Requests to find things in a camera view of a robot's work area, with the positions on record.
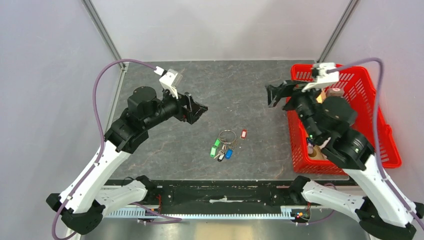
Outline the metal keyring with keys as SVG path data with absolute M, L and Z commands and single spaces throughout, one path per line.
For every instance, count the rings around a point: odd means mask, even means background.
M 212 157 L 212 158 L 217 160 L 218 162 L 222 162 L 224 160 L 230 160 L 232 158 L 233 154 L 234 154 L 234 150 L 237 147 L 237 139 L 238 139 L 237 134 L 233 130 L 225 129 L 225 130 L 222 130 L 218 134 L 216 139 L 218 139 L 218 138 L 220 139 L 221 144 L 220 144 L 220 147 L 217 150 L 216 156 Z M 232 153 L 232 156 L 231 156 L 230 159 L 225 159 L 225 154 L 226 154 L 228 149 L 232 149 L 233 153 Z

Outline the green key tag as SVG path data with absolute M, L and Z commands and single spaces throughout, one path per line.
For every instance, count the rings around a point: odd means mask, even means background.
M 217 151 L 218 151 L 220 145 L 221 145 L 221 141 L 220 141 L 219 138 L 217 138 L 215 140 L 214 144 L 211 146 L 211 149 L 210 149 L 210 156 L 212 158 L 214 158 L 217 155 Z

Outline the red key tag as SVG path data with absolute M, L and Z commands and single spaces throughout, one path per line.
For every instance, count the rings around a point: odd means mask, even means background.
M 241 134 L 240 134 L 240 139 L 245 140 L 247 137 L 247 129 L 242 129 Z

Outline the blue key tag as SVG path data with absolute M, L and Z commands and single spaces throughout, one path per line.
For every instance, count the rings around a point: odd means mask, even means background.
M 233 154 L 233 150 L 232 149 L 228 149 L 227 151 L 226 151 L 226 153 L 225 153 L 225 159 L 230 159 L 231 158 L 231 156 L 232 156 L 232 154 Z

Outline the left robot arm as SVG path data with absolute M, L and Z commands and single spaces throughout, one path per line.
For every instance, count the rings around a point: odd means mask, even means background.
M 170 118 L 194 124 L 207 110 L 188 92 L 172 95 L 164 90 L 159 99 L 152 87 L 136 88 L 127 99 L 127 107 L 104 134 L 92 160 L 66 190 L 50 194 L 46 203 L 69 229 L 80 235 L 90 233 L 104 217 L 129 204 L 152 204 L 157 191 L 146 176 L 107 193 L 101 193 L 101 188 L 148 139 L 149 129 Z

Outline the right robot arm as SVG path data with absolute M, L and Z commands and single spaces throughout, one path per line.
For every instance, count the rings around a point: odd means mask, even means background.
M 412 222 L 422 219 L 424 206 L 402 195 L 388 177 L 382 177 L 375 149 L 353 128 L 357 112 L 342 96 L 328 96 L 318 102 L 318 89 L 303 91 L 305 82 L 284 81 L 267 85 L 269 107 L 287 98 L 284 111 L 294 112 L 308 137 L 321 153 L 363 190 L 364 196 L 347 194 L 298 176 L 288 191 L 296 204 L 315 203 L 342 213 L 359 223 L 368 234 L 380 240 L 411 240 L 416 234 Z

